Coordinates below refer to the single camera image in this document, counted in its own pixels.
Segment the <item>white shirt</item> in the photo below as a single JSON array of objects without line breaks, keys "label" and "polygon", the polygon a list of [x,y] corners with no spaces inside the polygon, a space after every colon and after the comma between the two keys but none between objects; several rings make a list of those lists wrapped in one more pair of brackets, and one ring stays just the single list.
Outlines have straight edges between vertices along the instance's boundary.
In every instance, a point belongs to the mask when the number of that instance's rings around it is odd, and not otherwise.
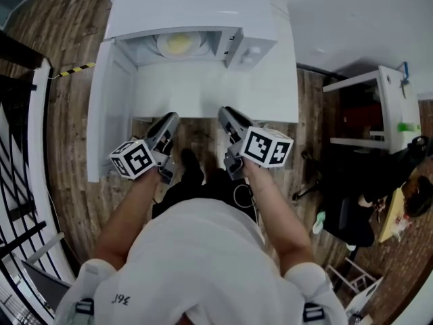
[{"label": "white shirt", "polygon": [[173,325],[183,313],[195,325],[302,324],[307,302],[322,306],[326,323],[347,324],[318,265],[302,263],[282,278],[263,249],[241,211],[204,198],[180,202],[144,227],[118,272],[86,262],[55,321],[67,324],[74,303],[90,297],[103,325]]}]

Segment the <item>black shoe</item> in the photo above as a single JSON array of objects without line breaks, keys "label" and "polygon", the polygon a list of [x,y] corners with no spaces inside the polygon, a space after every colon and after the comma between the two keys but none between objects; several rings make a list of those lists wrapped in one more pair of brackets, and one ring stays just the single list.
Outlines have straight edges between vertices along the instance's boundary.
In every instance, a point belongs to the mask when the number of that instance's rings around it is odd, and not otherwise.
[{"label": "black shoe", "polygon": [[181,151],[181,162],[185,170],[200,169],[200,163],[194,152],[189,148],[184,148]]}]

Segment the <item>cable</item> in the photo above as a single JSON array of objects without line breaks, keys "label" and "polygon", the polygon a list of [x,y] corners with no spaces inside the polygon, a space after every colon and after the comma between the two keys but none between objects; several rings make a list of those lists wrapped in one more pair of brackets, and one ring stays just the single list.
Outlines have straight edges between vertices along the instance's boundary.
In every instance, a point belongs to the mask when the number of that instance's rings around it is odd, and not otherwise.
[{"label": "cable", "polygon": [[[47,194],[48,194],[48,197],[49,197],[49,201],[51,202],[51,205],[53,206],[55,216],[57,217],[57,220],[59,220],[59,217],[57,216],[57,210],[55,209],[55,205],[54,205],[53,198],[51,197],[51,194],[50,194],[49,191],[48,191],[47,184],[45,184],[45,189],[47,189]],[[70,252],[72,253],[72,255],[74,255],[74,258],[75,258],[75,259],[80,263],[81,260],[78,258],[78,256],[77,256],[76,253],[74,252],[74,249],[72,249],[72,247],[70,246],[70,244],[69,244],[68,240],[66,239],[66,237],[63,237],[63,241],[64,241],[64,242],[66,243],[66,245],[69,247]]]},{"label": "cable", "polygon": [[[236,200],[236,190],[238,190],[240,187],[247,187],[248,192],[249,192],[250,195],[251,195],[251,204],[249,204],[248,206],[242,206],[242,205],[240,205],[239,202]],[[250,207],[255,207],[255,206],[256,206],[256,203],[254,202],[253,197],[252,197],[252,193],[251,193],[251,190],[250,190],[250,186],[249,186],[248,184],[240,184],[240,185],[238,185],[238,186],[234,189],[234,191],[233,191],[233,201],[235,202],[236,206],[238,206],[238,207],[241,208],[241,209],[249,209]]]}]

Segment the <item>white table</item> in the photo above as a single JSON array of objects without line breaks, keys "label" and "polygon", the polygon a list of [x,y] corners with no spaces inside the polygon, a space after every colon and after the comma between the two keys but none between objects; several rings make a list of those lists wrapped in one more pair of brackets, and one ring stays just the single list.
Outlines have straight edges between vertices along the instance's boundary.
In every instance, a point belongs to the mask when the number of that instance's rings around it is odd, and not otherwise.
[{"label": "white table", "polygon": [[413,94],[411,85],[401,88],[404,74],[379,66],[376,71],[362,74],[323,87],[323,92],[350,87],[359,83],[376,81],[378,84],[380,103],[382,105],[382,116],[384,119],[384,141],[373,141],[370,139],[331,138],[333,144],[344,144],[347,146],[358,146],[367,148],[379,148],[395,153],[407,147],[413,138],[420,132],[399,132],[397,126],[400,122],[420,124],[417,96]]}]

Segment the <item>hand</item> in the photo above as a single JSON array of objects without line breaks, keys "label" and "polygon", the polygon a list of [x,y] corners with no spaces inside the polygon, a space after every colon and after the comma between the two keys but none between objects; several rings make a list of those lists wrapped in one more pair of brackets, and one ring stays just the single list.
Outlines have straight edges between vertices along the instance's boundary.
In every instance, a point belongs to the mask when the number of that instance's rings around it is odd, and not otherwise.
[{"label": "hand", "polygon": [[387,197],[387,196],[385,196],[384,198],[380,198],[380,199],[378,200],[378,203],[373,205],[373,208],[375,209],[375,211],[377,211],[377,212],[382,212],[382,210],[383,210],[383,209],[385,208],[385,206],[386,206],[386,197]]},{"label": "hand", "polygon": [[160,183],[161,182],[161,174],[158,171],[158,167],[152,167],[151,169],[147,170],[143,175],[140,175],[138,178],[134,179],[133,184],[147,184],[149,181],[150,183]]},{"label": "hand", "polygon": [[261,167],[260,165],[256,164],[254,161],[251,161],[247,158],[242,158],[242,161],[244,162],[244,167],[242,169],[242,172],[244,173],[244,176],[247,178],[250,178],[257,173],[264,173],[269,172],[268,169]]}]

